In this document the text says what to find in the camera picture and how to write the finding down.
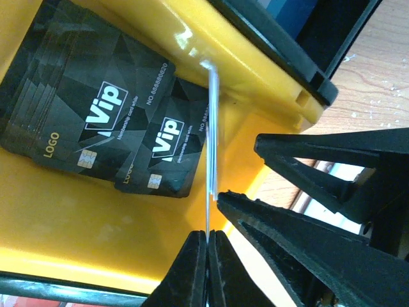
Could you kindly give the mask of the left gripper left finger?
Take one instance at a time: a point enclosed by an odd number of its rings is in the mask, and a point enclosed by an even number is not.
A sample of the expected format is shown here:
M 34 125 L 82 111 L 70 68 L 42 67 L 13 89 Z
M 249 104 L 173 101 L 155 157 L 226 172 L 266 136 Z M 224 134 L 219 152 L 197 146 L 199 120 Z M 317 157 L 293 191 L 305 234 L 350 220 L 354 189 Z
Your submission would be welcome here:
M 205 232 L 190 232 L 165 278 L 143 306 L 205 306 L 206 256 Z

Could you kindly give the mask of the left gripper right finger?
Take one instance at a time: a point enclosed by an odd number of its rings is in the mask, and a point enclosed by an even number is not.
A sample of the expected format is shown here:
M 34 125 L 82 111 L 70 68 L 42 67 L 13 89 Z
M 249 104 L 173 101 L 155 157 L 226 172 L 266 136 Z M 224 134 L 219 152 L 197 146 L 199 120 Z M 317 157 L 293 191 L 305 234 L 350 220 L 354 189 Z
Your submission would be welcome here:
M 226 234 L 212 230 L 208 242 L 210 306 L 273 306 L 253 282 Z

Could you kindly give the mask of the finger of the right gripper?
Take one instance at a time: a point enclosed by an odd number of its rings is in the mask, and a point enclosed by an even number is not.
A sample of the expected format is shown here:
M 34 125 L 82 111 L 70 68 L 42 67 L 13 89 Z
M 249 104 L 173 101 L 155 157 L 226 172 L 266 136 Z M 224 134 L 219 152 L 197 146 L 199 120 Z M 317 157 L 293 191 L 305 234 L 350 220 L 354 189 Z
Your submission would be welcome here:
M 217 207 L 298 306 L 313 306 L 321 284 L 345 306 L 408 306 L 408 262 L 364 237 L 231 191 L 219 194 Z
M 408 192 L 408 129 L 259 134 L 254 151 L 333 213 L 365 223 Z

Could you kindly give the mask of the black VIP card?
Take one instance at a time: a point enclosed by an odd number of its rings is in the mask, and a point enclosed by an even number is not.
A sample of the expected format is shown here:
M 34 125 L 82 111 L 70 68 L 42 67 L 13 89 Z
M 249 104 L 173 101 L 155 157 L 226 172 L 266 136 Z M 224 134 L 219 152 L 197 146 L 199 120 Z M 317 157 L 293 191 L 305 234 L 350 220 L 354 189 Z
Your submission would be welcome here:
M 206 207 L 205 232 L 206 243 L 210 241 L 210 206 L 218 198 L 218 117 L 220 80 L 217 67 L 210 61 L 203 61 L 208 71 L 208 122 L 206 124 Z

